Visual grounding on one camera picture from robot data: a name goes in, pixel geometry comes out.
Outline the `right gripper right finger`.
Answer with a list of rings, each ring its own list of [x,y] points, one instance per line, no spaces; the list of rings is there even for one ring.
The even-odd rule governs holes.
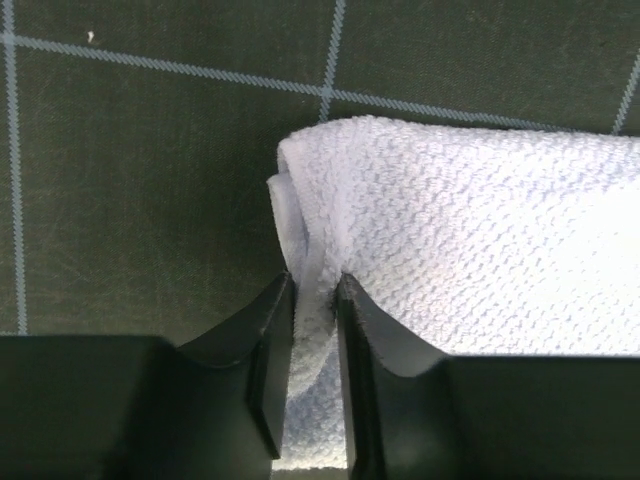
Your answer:
[[[455,356],[344,276],[335,300],[353,479],[635,479],[634,357]]]

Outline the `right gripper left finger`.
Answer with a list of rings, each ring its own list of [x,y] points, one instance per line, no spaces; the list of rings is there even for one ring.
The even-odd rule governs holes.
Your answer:
[[[156,336],[5,336],[5,479],[268,479],[280,456],[294,286],[175,346]]]

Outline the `white towel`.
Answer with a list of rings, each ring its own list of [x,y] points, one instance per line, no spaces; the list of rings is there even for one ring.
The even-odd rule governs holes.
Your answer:
[[[343,274],[454,354],[639,352],[639,141],[360,116],[277,148],[297,288],[283,471],[344,469]]]

